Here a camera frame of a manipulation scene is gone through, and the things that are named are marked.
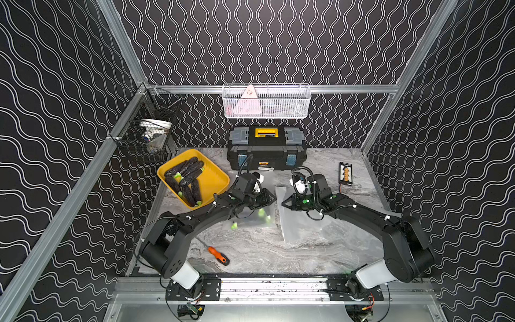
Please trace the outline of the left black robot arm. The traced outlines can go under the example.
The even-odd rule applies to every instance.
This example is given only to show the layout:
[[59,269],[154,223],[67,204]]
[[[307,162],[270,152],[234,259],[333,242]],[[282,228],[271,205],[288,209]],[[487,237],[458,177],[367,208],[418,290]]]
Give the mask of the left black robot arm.
[[185,290],[196,288],[200,273],[187,261],[192,240],[201,232],[239,215],[244,209],[272,205],[276,196],[262,187],[258,173],[240,174],[235,183],[209,205],[188,213],[166,212],[144,238],[139,255],[165,279]]

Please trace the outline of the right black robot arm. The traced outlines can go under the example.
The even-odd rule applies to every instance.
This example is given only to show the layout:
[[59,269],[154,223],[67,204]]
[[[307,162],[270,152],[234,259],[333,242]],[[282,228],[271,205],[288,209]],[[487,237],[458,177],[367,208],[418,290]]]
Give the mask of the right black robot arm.
[[418,220],[411,216],[391,216],[355,202],[347,195],[333,193],[322,174],[292,171],[295,193],[282,202],[291,210],[318,213],[310,217],[320,221],[325,217],[347,221],[382,242],[384,256],[350,273],[345,292],[354,297],[380,284],[398,280],[409,283],[435,263],[435,252]]

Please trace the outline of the clear zip-top bag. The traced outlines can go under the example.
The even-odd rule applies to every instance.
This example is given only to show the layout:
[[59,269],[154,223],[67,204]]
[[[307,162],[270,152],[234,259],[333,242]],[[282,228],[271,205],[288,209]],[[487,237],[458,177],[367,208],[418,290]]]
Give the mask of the clear zip-top bag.
[[[258,173],[262,174],[264,176],[264,182],[262,183],[262,186],[265,189],[269,189],[273,194],[275,194],[275,179],[276,179],[276,173],[272,170],[263,170],[258,171]],[[277,208],[277,202],[275,202],[273,205],[264,207],[266,211],[266,216],[263,218],[258,217],[258,211],[259,209],[249,209],[247,207],[244,207],[241,213],[238,213],[234,217],[228,219],[227,221],[224,221],[223,226],[226,229],[231,229],[230,226],[233,221],[257,221],[259,223],[258,228],[265,228],[265,227],[272,227],[275,224],[275,212]],[[267,224],[265,218],[270,215],[272,218],[272,221]]]

